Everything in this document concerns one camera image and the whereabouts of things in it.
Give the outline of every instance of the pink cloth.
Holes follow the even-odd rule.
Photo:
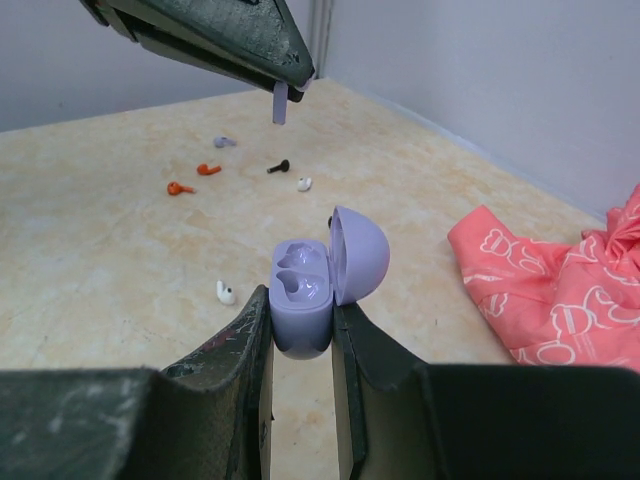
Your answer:
[[[609,210],[606,231],[584,231],[576,246],[516,237],[484,206],[448,238],[471,298],[519,363],[640,371],[640,184]]]

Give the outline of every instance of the orange earbud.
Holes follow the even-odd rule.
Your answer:
[[[180,195],[182,192],[196,193],[196,190],[192,187],[184,187],[178,182],[171,182],[169,185],[167,185],[167,193],[169,195]]]
[[[222,170],[222,167],[220,167],[220,165],[212,168],[209,168],[206,163],[198,165],[198,173],[200,175],[213,175],[214,173],[218,173],[220,170]]]

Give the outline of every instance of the earbud case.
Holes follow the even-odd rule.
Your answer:
[[[333,211],[329,250],[317,240],[278,244],[269,304],[276,346],[295,359],[317,357],[331,343],[333,304],[372,293],[389,268],[389,242],[378,225],[345,207]]]

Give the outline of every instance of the open case lid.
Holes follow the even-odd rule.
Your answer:
[[[336,304],[357,302],[378,288],[389,260],[389,242],[380,227],[358,212],[336,206],[329,239]]]

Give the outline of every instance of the robotic arm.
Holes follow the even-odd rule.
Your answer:
[[[275,123],[284,123],[287,100],[300,102],[315,75],[285,0],[80,2],[150,52],[274,92]]]

